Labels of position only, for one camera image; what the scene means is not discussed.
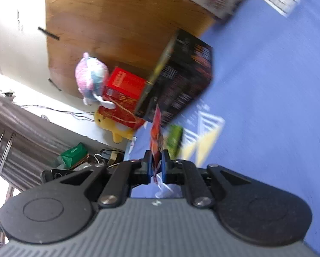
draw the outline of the plush toy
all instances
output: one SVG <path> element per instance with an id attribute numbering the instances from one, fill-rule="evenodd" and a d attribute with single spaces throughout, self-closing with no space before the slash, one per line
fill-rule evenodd
<path id="1" fill-rule="evenodd" d="M 85 105 L 98 101 L 105 108 L 114 109 L 116 107 L 113 102 L 105 101 L 101 97 L 103 85 L 108 76 L 107 66 L 85 52 L 75 69 L 78 90 L 84 97 L 83 102 Z"/>
<path id="2" fill-rule="evenodd" d="M 94 113 L 94 121 L 102 129 L 107 129 L 112 132 L 112 139 L 115 143 L 122 142 L 123 137 L 131 140 L 134 135 L 134 131 L 130 127 L 115 122 L 99 114 L 98 111 Z"/>

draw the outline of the black box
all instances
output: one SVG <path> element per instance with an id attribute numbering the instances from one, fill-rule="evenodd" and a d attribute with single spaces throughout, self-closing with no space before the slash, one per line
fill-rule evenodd
<path id="1" fill-rule="evenodd" d="M 135 115 L 153 121 L 156 104 L 165 126 L 212 80 L 212 47 L 179 29 L 143 89 Z"/>

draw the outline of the wooden surface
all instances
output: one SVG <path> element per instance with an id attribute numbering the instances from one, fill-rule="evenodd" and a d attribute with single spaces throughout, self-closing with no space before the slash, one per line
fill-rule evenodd
<path id="1" fill-rule="evenodd" d="M 147 78 L 177 28 L 199 36 L 212 23 L 185 0 L 46 0 L 47 30 L 60 37 L 47 40 L 51 79 L 80 97 L 74 69 L 84 52 Z"/>

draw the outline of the yellow triangle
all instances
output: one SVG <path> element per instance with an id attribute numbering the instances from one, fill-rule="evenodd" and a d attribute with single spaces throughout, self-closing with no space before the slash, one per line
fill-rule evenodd
<path id="1" fill-rule="evenodd" d="M 222 130 L 221 126 L 212 129 L 210 132 L 205 133 L 202 137 L 199 138 L 198 141 L 198 149 L 196 152 L 195 164 L 197 167 L 201 167 L 203 165 L 204 160 L 210 153 L 211 148 L 215 144 Z"/>
<path id="2" fill-rule="evenodd" d="M 195 150 L 196 145 L 197 145 L 197 141 L 194 141 L 190 144 L 187 144 L 185 147 L 181 148 L 180 150 L 181 159 L 189 160 Z"/>

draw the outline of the blue mat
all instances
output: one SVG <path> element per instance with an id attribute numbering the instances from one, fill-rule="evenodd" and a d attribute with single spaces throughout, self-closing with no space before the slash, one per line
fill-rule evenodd
<path id="1" fill-rule="evenodd" d="M 197 133 L 200 112 L 222 117 L 203 167 L 218 163 L 306 200 L 313 222 L 305 241 L 320 254 L 320 0 L 300 0 L 288 18 L 246 0 L 202 40 L 214 48 L 214 80 L 175 122 Z M 150 126 L 137 132 L 130 159 L 149 148 Z"/>

